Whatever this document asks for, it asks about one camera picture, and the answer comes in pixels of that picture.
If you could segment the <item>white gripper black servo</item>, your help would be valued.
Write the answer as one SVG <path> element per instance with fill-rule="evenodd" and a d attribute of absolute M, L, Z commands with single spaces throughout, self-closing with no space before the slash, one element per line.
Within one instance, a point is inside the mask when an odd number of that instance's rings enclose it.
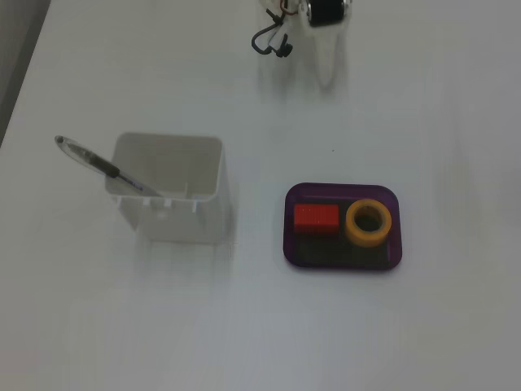
<path fill-rule="evenodd" d="M 347 0 L 306 0 L 299 3 L 299 18 L 304 33 L 314 37 L 317 79 L 328 87 L 335 75 L 336 47 L 340 31 L 351 17 Z"/>

